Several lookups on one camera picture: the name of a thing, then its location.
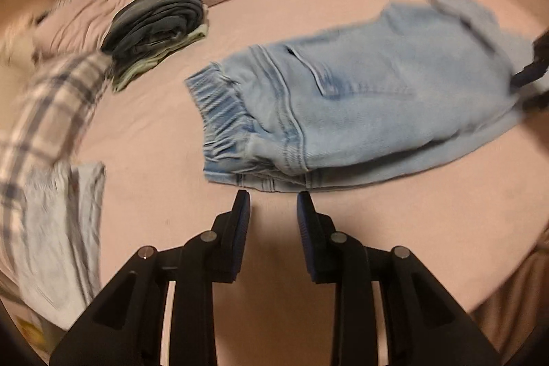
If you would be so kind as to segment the folded pale green garment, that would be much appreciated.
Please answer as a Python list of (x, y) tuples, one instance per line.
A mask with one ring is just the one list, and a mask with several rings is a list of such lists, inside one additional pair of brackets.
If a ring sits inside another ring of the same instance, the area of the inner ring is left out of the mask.
[(205, 39), (208, 36), (208, 8), (204, 6), (204, 9), (205, 17), (203, 23), (193, 32), (189, 33), (186, 37), (179, 38), (175, 40), (175, 42), (172, 42), (171, 44), (168, 44), (161, 49), (154, 51), (149, 56), (138, 59), (131, 64), (117, 63), (113, 60), (114, 68), (112, 68), (111, 70), (112, 91), (114, 91), (115, 93), (123, 91), (135, 79), (139, 78), (147, 71), (150, 71), (152, 68), (156, 67), (168, 56), (186, 48), (187, 46), (190, 46), (196, 42)]

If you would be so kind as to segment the plaid pillow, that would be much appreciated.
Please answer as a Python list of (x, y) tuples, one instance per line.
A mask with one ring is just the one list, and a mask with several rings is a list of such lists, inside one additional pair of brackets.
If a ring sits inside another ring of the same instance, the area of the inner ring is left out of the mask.
[(112, 60), (100, 51), (51, 60), (31, 80), (20, 114), (1, 140), (1, 257), (12, 259), (26, 177), (72, 155)]

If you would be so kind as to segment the pink pillow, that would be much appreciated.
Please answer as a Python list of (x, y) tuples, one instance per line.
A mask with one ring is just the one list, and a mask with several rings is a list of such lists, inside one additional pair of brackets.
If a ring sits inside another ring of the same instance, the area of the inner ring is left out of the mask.
[(134, 0), (57, 0), (34, 28), (44, 59), (101, 47), (115, 15)]

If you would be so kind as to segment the folded dark denim jeans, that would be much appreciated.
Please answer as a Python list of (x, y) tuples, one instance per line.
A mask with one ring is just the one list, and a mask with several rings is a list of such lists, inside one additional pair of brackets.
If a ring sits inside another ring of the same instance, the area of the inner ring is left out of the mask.
[(202, 0), (134, 0), (116, 13), (101, 50), (131, 64), (186, 37), (204, 17)]

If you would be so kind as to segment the light blue denim pants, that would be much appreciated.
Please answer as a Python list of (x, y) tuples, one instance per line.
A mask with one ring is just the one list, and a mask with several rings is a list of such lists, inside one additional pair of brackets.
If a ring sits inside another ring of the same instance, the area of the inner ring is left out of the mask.
[(375, 20), (208, 64), (186, 85), (204, 174), (268, 192), (338, 189), (451, 163), (523, 119), (532, 41), (475, 0), (391, 3)]

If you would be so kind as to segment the light blue garment at edge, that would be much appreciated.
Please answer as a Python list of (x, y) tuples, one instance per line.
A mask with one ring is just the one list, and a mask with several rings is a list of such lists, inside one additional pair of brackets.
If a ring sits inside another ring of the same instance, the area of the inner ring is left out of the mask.
[(101, 290), (102, 163), (61, 162), (29, 173), (14, 245), (22, 301), (68, 330)]

